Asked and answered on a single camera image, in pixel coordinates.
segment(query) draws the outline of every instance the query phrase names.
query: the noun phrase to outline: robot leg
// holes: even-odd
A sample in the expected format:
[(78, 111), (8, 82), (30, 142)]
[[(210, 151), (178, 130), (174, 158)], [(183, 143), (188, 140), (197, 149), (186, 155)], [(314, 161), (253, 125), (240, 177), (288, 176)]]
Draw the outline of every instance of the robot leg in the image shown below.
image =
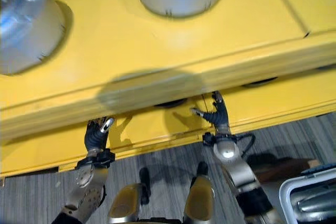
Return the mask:
[(184, 224), (211, 224), (214, 212), (214, 193), (207, 178), (207, 164), (200, 162), (184, 208)]
[(149, 203), (150, 184), (147, 168), (140, 170), (140, 183), (122, 188), (108, 214), (108, 224), (126, 223), (138, 220), (140, 205)]

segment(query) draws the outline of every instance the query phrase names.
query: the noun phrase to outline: black cable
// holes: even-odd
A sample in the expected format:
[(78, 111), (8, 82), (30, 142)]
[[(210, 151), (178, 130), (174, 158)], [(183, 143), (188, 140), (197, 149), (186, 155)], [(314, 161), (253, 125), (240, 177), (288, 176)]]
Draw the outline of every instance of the black cable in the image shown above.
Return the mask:
[(251, 137), (250, 142), (248, 143), (248, 145), (246, 146), (246, 148), (243, 150), (243, 152), (241, 153), (242, 157), (244, 157), (246, 155), (246, 153), (251, 149), (251, 147), (254, 145), (254, 142), (256, 141), (256, 136), (253, 133), (247, 133), (244, 134), (242, 136), (238, 136), (236, 139), (236, 143), (239, 142), (240, 140), (243, 140), (245, 138)]

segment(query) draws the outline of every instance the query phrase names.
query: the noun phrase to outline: gray carpet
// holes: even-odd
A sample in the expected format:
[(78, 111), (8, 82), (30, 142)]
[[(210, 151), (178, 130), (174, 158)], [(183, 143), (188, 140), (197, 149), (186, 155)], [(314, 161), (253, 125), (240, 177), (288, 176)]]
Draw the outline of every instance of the gray carpet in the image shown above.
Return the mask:
[[(317, 158), (322, 163), (336, 160), (335, 114), (254, 133), (257, 141), (249, 154), (270, 152), (277, 157)], [(151, 202), (141, 209), (140, 217), (181, 219), (191, 178), (202, 160), (209, 164), (215, 189), (215, 223), (244, 223), (212, 150), (201, 143), (114, 162), (109, 170), (107, 198), (88, 223), (106, 223), (112, 199), (123, 186), (138, 181), (138, 171), (143, 166), (149, 168), (153, 185)], [(8, 178), (0, 189), (0, 220), (6, 224), (51, 223), (66, 201), (75, 176), (76, 172), (65, 172)]]

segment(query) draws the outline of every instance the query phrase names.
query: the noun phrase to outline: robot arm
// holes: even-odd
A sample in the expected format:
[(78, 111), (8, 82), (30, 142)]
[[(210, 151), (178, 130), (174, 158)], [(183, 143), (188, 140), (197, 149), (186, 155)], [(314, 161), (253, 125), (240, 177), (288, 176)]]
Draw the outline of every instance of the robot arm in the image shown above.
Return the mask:
[(88, 123), (85, 134), (85, 146), (88, 155), (77, 164), (79, 169), (75, 188), (70, 193), (61, 213), (52, 224), (84, 224), (105, 198), (105, 182), (114, 154), (106, 149), (108, 130), (113, 119)]
[[(215, 113), (206, 113), (192, 108), (192, 112), (213, 123), (216, 129), (215, 135), (207, 132), (203, 135), (203, 143), (213, 146), (216, 158), (222, 164), (223, 174), (237, 202), (242, 209), (245, 221), (248, 224), (281, 224), (279, 214), (272, 207), (265, 192), (260, 186), (251, 167), (243, 160), (243, 156), (251, 148), (255, 137), (246, 134), (241, 137), (232, 135), (228, 126), (228, 114), (221, 94), (216, 91)], [(240, 153), (237, 142), (251, 137), (246, 149)]]

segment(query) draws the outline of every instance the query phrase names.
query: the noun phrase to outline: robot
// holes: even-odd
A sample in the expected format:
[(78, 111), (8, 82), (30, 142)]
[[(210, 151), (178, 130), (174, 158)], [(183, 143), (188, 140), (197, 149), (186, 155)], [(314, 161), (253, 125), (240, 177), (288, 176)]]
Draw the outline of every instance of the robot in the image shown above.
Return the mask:
[[(283, 223), (250, 166), (242, 158), (251, 148), (255, 140), (254, 135), (250, 133), (240, 137), (232, 135), (221, 94), (215, 91), (213, 98), (216, 112), (207, 113), (196, 108), (191, 108), (191, 111), (215, 126), (215, 134), (207, 132), (203, 135), (203, 144), (213, 148), (213, 153), (223, 168), (224, 177), (244, 213), (246, 223)], [(75, 188), (52, 224), (84, 224), (104, 201), (106, 195), (104, 184), (108, 168), (114, 161), (114, 154), (106, 148), (108, 130), (113, 121), (113, 118), (104, 118), (88, 123), (85, 134), (87, 157), (78, 162), (79, 175)], [(251, 141), (241, 153), (237, 142), (246, 137), (251, 137)], [(196, 176), (191, 181), (183, 222), (164, 218), (139, 220), (140, 206), (148, 204), (151, 195), (149, 171), (147, 168), (142, 168), (139, 172), (140, 183), (125, 186), (114, 199), (107, 223), (212, 224), (214, 191), (207, 173), (207, 164), (200, 162)]]

